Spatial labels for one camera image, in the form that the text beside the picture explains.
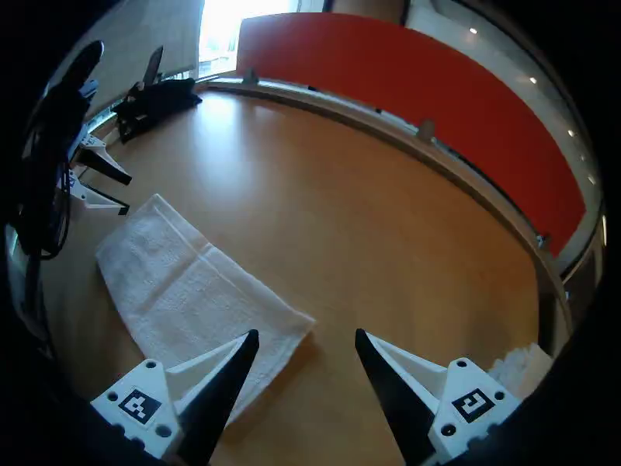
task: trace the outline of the red panel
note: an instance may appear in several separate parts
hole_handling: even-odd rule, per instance
[[[585,212],[569,166],[529,107],[478,63],[414,30],[334,13],[246,19],[238,72],[250,67],[413,124],[433,119],[439,140],[493,179],[537,231],[552,235],[554,255]]]

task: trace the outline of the white towel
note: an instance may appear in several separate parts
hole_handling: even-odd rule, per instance
[[[99,245],[96,258],[130,334],[165,367],[258,330],[259,350],[229,422],[285,367],[314,324],[158,194]]]

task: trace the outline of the cable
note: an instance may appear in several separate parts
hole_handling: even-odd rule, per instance
[[[63,176],[61,177],[61,195],[60,195],[61,205],[59,208],[59,211],[61,213],[60,213],[60,219],[58,220],[58,229],[56,232],[57,234],[54,235],[54,236],[60,236],[61,240],[58,242],[58,244],[54,248],[52,248],[51,251],[48,251],[49,254],[43,255],[43,253],[40,253],[41,260],[51,260],[54,257],[58,256],[58,254],[63,249],[64,243],[67,241],[67,236],[69,234],[69,222],[71,221],[71,177],[69,175],[69,171],[70,171],[69,161],[64,161],[63,166],[64,166],[64,173],[63,173]]]

